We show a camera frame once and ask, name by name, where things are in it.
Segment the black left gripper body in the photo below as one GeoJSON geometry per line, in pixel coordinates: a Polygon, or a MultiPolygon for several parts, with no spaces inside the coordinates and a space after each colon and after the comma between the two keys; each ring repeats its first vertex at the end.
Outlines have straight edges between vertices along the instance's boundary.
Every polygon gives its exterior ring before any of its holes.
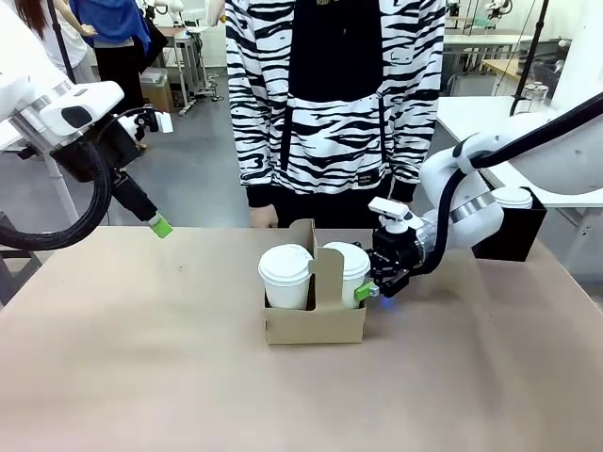
{"type": "Polygon", "coordinates": [[[112,115],[104,115],[76,141],[50,152],[77,182],[88,183],[93,178],[90,159],[83,154],[85,144],[92,145],[110,169],[124,168],[139,157],[134,139],[118,121],[111,121],[112,118],[112,115]]]}

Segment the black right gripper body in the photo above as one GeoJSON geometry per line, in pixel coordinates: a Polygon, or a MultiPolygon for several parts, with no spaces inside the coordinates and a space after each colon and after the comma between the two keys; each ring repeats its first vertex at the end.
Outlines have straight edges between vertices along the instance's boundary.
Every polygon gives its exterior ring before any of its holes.
{"type": "Polygon", "coordinates": [[[384,297],[393,298],[406,287],[411,271],[422,263],[422,259],[423,250],[414,229],[399,234],[385,228],[373,231],[369,274],[384,297]]]}

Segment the person's right hand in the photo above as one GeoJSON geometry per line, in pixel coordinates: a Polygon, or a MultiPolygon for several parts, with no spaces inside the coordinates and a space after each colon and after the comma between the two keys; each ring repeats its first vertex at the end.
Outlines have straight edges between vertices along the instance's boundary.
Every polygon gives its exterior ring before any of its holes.
{"type": "Polygon", "coordinates": [[[253,228],[277,228],[278,216],[273,204],[250,208],[250,224],[253,228]]]}

